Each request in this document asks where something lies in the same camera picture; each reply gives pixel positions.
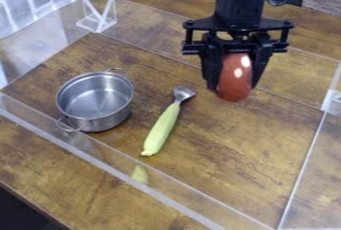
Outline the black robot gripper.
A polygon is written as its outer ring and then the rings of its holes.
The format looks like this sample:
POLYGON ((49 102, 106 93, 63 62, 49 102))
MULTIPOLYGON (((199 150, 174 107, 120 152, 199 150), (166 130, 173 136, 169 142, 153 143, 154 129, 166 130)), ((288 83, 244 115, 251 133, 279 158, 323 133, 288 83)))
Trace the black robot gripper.
POLYGON ((223 70, 224 53, 252 53, 252 86, 256 87, 272 53, 287 51, 293 23, 263 17, 267 0, 216 0, 211 17, 188 20, 183 53, 200 55, 207 87, 216 93, 223 70), (223 52, 213 45, 217 40, 223 52))

